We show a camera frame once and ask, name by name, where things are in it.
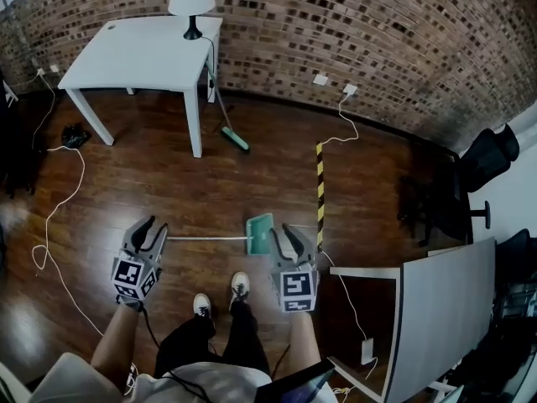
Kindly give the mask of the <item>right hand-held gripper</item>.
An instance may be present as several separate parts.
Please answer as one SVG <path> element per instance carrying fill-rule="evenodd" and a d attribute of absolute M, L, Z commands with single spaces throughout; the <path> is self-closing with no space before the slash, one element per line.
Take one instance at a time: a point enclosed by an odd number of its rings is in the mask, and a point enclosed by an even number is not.
<path fill-rule="evenodd" d="M 319 271 L 314 263 L 314 244 L 296 227 L 283 224 L 283 230 L 297 258 L 295 263 L 284 255 L 278 234 L 271 229 L 270 279 L 282 312 L 314 311 Z"/>

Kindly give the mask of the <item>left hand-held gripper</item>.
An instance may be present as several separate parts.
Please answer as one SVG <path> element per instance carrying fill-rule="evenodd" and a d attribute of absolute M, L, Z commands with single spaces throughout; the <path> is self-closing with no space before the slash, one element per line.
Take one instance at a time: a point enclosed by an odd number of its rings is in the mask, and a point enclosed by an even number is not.
<path fill-rule="evenodd" d="M 153 242 L 147 248 L 142 248 L 153 224 L 154 216 L 150 216 L 129 227 L 123 237 L 123 248 L 113 260 L 111 281 L 122 298 L 144 301 L 159 280 L 168 224 L 163 224 Z"/>

